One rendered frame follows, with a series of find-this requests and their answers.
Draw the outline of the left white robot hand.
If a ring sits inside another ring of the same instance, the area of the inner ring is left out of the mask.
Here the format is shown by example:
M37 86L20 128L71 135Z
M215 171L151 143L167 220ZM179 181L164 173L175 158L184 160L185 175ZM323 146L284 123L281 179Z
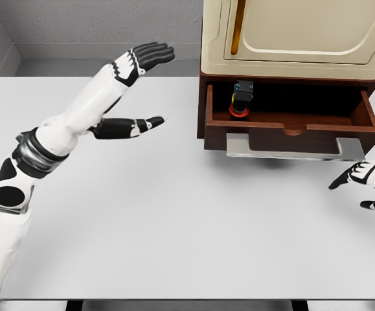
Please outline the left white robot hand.
M147 43L134 47L106 64L79 92L67 109L59 115L57 130L68 139L92 131L98 139L118 139L138 136L161 123L161 117L151 121L104 119L123 94L147 71L175 57L174 48L165 43Z

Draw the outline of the cream cabinet door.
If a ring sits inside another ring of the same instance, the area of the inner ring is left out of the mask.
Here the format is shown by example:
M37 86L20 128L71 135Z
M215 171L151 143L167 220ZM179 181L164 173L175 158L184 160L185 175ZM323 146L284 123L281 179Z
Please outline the cream cabinet door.
M245 0L236 54L227 60L365 65L375 53L375 0Z

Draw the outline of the cream cabinet with brown base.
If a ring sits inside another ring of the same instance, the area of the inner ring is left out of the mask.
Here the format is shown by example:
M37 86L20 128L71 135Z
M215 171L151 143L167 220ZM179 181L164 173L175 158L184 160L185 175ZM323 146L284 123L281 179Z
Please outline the cream cabinet with brown base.
M253 150L375 145L375 0L204 0L197 136Z

